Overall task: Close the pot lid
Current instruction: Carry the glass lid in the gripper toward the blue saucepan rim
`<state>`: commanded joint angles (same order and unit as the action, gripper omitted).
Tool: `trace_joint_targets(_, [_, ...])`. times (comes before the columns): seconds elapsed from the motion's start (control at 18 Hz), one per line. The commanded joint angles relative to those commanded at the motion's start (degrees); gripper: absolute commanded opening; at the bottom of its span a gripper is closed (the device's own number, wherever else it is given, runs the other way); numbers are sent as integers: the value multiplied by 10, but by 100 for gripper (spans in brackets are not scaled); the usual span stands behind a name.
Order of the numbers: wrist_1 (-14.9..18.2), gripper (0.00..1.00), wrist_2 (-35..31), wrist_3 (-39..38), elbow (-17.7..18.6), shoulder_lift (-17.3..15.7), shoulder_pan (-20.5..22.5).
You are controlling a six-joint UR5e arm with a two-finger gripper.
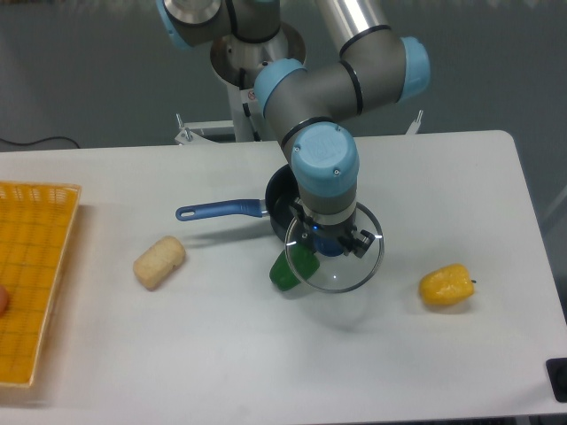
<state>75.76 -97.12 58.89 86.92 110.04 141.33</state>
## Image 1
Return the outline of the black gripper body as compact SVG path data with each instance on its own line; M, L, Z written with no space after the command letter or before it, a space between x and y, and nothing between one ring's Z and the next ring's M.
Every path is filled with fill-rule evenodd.
M356 208L357 202L353 201L346 209L333 213L333 214L323 214L319 212L314 212L304 205L304 210L309 218L312 229L312 240L317 236L323 240L332 240L338 243L338 238L342 235L349 234L353 231L357 231L355 226L356 218ZM290 243L300 242L295 241L291 237L290 228Z

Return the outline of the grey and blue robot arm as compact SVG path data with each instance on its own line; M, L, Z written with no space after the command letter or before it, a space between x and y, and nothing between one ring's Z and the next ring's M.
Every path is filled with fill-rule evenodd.
M373 235L355 226L359 157L350 119L423 92L431 78L424 46L397 36L376 1L321 1L337 63L310 71L300 35L277 1L160 1L174 42L212 46L215 73L232 90L235 122L260 139L270 129L287 164L268 183L278 236L293 220L326 256L363 256Z

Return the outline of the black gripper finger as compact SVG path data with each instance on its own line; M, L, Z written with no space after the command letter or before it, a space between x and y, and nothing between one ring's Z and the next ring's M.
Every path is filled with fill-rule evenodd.
M290 224L292 239L301 242L309 241L312 238L312 229L304 205L301 201L292 201L290 210L293 215Z
M356 258L363 258L375 241L375 236L368 230L353 231L338 238L338 243L345 256L353 254Z

